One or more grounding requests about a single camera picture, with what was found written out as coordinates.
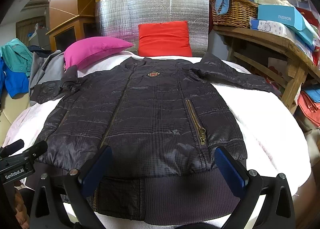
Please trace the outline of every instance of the zipper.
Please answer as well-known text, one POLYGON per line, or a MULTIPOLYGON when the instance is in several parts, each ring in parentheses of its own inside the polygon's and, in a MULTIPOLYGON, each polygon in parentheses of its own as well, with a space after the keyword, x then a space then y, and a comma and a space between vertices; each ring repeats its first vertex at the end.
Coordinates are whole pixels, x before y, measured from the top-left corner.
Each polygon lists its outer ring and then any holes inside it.
POLYGON ((206 136, 205 136, 206 130, 205 130, 205 128, 203 128, 200 125, 199 120, 197 118, 196 112, 195 112, 195 110, 194 110, 194 108, 192 106, 191 101, 189 99, 187 99, 186 103, 187 103, 188 111, 190 113, 190 116, 191 116, 191 119, 193 121, 193 124, 195 125, 196 130, 198 132, 198 137, 199 137, 199 140, 200 140, 200 144, 201 145, 205 145, 205 143, 206 143, 206 136))
MULTIPOLYGON (((134 64, 134 67, 133 67, 133 69, 132 69, 132 72, 131 72, 131 74, 130 74, 130 76, 129 76, 129 80, 128 80, 128 82, 126 83, 126 85, 125 85, 125 87, 124 87, 124 92, 123 92, 123 94, 122 94, 122 96, 121 96, 121 98, 120 98, 120 101, 119 101, 119 103, 118 103, 118 105, 117 105, 117 108, 116 108, 115 112, 114 112, 113 115, 112 115, 112 118, 111 118, 109 127, 108 127, 108 129, 106 130, 106 132, 104 133, 104 135, 103 135, 103 137, 102 137, 102 139, 101 139, 99 149, 104 145, 104 143, 105 143, 105 141, 106 141, 106 139, 107 139, 107 136, 108 136, 108 134, 109 134, 109 132, 110 132, 110 130, 111 130, 111 127, 112 127, 112 125, 113 125, 113 122, 114 122, 115 119, 116 119, 116 114, 117 114, 117 112, 118 112, 118 110, 119 110, 119 107, 120 107, 122 101, 123 101, 125 92, 126 92, 126 90, 127 90, 128 84, 129 84, 129 82, 130 82, 130 78, 131 78, 132 74, 134 73, 134 69, 135 69, 135 67, 136 67, 137 65, 138 65, 137 63, 134 64)), ((99 191, 99 186, 95 189, 95 191, 94 191, 94 193, 93 193, 92 209, 93 209, 94 212, 97 211, 98 191, 99 191)))
MULTIPOLYGON (((56 130, 52 134, 54 134, 59 129, 59 127, 63 124, 63 122, 66 120, 66 118, 68 116, 68 112, 69 112, 69 110, 66 111, 66 113, 64 114, 64 116, 63 116, 61 122, 59 123, 58 127, 56 128, 56 130)), ((48 137, 50 137, 51 135, 49 135, 49 136, 47 135, 44 140, 47 141, 48 137)))

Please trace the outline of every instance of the white blanket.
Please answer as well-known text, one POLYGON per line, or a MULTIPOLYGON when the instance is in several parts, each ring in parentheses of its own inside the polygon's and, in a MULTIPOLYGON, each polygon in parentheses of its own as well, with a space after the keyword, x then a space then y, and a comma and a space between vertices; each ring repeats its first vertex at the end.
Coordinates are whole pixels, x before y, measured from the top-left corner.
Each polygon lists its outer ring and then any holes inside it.
MULTIPOLYGON (((142 57, 131 52, 123 51, 78 71, 78 76, 82 77, 95 71, 110 70, 130 56, 138 60, 142 59, 142 57)), ((201 60, 201 58, 177 56, 154 57, 153 59, 185 59, 192 63, 201 60)), ((249 73, 237 64, 225 63, 239 72, 249 73)), ((304 184, 310 176, 311 165, 307 142, 293 116, 272 93, 235 88, 223 84, 212 85, 229 106, 243 134, 248 152, 247 169, 255 169, 262 176, 276 176, 278 173, 284 173, 291 194, 294 195, 298 187, 304 184)), ((23 139, 25 146, 17 153, 30 147, 40 133, 46 118, 58 102, 59 100, 49 101, 41 105, 37 103, 23 111, 10 127, 4 146, 18 139, 23 139)), ((251 223, 259 214, 263 200, 264 196, 260 196, 251 215, 251 223)), ((69 213, 73 213, 69 204, 65 204, 65 207, 69 213)), ((160 228, 142 221, 130 221, 100 214, 97 214, 97 216, 109 229, 160 228)), ((207 222, 221 227, 228 217, 225 216, 207 222)), ((162 229, 171 227, 174 226, 161 226, 162 229)))

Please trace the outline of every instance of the pink pillow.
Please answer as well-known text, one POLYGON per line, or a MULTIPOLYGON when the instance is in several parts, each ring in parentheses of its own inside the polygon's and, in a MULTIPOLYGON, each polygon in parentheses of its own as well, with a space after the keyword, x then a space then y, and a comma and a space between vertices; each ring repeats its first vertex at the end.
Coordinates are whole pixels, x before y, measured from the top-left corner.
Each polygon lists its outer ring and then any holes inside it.
POLYGON ((77 65, 78 70, 84 69, 98 60, 119 53, 133 44, 112 37, 92 37, 78 40, 71 44, 64 52, 66 69, 77 65))

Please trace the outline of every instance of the teal shirt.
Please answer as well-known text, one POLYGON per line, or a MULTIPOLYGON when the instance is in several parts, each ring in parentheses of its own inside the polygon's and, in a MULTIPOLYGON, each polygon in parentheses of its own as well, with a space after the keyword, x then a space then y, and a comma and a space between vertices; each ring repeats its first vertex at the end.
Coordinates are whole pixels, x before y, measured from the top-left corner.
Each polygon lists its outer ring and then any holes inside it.
POLYGON ((0 47, 0 57, 13 72, 22 72, 30 76, 32 53, 17 38, 0 47))

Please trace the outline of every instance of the jacket pocket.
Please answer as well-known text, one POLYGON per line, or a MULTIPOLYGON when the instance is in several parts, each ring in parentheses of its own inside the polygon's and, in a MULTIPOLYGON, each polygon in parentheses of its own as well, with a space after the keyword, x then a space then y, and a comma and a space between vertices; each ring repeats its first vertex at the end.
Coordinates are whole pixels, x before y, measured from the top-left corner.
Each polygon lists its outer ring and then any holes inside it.
MULTIPOLYGON (((59 127, 64 123, 64 121, 66 120, 66 118, 67 118, 67 116, 68 116, 68 113, 69 113, 69 110, 64 114, 64 116, 63 116, 61 122, 59 123, 58 127, 55 129, 55 131, 54 131, 52 134, 54 134, 54 133, 59 129, 59 127)), ((47 135, 44 140, 47 141, 48 138, 49 138, 50 136, 52 136, 52 134, 47 135)))
POLYGON ((187 105, 189 116, 191 118, 193 126, 196 130, 196 133, 198 134, 198 141, 200 145, 206 145, 206 130, 199 122, 199 118, 196 115, 196 111, 192 105, 191 100, 187 99, 186 105, 187 105))

